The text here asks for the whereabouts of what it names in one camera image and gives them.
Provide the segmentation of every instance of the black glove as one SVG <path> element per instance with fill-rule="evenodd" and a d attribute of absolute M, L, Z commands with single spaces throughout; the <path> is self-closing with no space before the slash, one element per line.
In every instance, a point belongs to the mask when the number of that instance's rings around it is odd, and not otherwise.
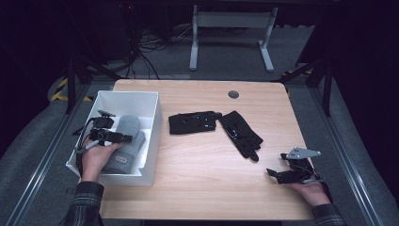
<path fill-rule="evenodd" d="M 241 155 L 244 158 L 250 157 L 250 159 L 256 162 L 259 161 L 255 150 L 261 149 L 260 144 L 263 142 L 263 139 L 251 130 L 244 118 L 238 112 L 233 111 L 219 120 Z"/>
<path fill-rule="evenodd" d="M 216 120 L 222 116 L 214 111 L 194 112 L 169 117 L 169 133 L 172 135 L 193 134 L 216 129 Z"/>

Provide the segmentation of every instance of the metal part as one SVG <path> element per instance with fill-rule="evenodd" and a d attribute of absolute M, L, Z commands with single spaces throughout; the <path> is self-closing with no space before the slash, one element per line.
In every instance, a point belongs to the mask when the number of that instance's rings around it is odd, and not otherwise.
<path fill-rule="evenodd" d="M 312 151 L 303 148 L 294 147 L 286 156 L 288 159 L 303 159 L 308 157 L 320 156 L 321 153 L 318 151 Z"/>
<path fill-rule="evenodd" d="M 236 98 L 238 98 L 239 96 L 240 96 L 240 93 L 238 93 L 236 90 L 231 90 L 231 91 L 229 91 L 229 97 L 230 97 L 230 98 L 236 99 Z"/>
<path fill-rule="evenodd" d="M 199 53 L 199 27 L 246 27 L 262 28 L 265 30 L 263 40 L 259 40 L 259 48 L 263 57 L 266 70 L 271 73 L 274 71 L 270 55 L 267 51 L 267 43 L 273 30 L 273 25 L 277 17 L 278 8 L 273 8 L 271 12 L 221 12 L 221 11 L 199 11 L 197 5 L 193 10 L 193 44 L 191 47 L 190 71 L 197 69 Z"/>

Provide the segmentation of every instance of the shirt sleeve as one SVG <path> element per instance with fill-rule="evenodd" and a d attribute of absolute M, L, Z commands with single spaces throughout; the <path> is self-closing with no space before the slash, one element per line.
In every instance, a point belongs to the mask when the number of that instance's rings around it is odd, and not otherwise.
<path fill-rule="evenodd" d="M 334 204 L 323 204 L 312 208 L 314 220 L 317 226 L 344 226 L 343 216 Z"/>
<path fill-rule="evenodd" d="M 104 187 L 96 182 L 77 185 L 64 225 L 98 225 Z"/>

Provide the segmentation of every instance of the cardboard box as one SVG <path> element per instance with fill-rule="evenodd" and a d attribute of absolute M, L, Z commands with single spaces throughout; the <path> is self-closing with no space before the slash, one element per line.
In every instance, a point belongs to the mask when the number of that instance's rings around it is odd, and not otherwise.
<path fill-rule="evenodd" d="M 146 135 L 146 141 L 141 146 L 131 174 L 102 174 L 99 183 L 110 186 L 152 186 L 159 141 L 161 138 L 162 112 L 157 92 L 134 91 L 99 91 L 98 97 L 88 115 L 88 120 L 100 117 L 98 109 L 116 115 L 112 117 L 115 131 L 122 115 L 135 114 L 141 123 L 141 131 Z M 72 152 L 67 167 L 79 175 L 76 167 L 75 152 Z"/>

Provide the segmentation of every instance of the table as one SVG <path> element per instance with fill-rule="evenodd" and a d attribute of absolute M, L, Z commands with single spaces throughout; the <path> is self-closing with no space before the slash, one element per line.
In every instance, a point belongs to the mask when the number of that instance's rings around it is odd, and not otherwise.
<path fill-rule="evenodd" d="M 117 91 L 158 91 L 163 114 L 152 187 L 107 186 L 103 218 L 139 219 L 311 219 L 300 195 L 265 173 L 288 166 L 279 157 L 305 147 L 282 84 L 221 81 L 119 80 Z M 230 98 L 236 90 L 239 97 Z M 264 139 L 260 160 L 235 149 L 219 121 L 214 132 L 172 136 L 168 116 L 214 110 L 239 112 Z"/>

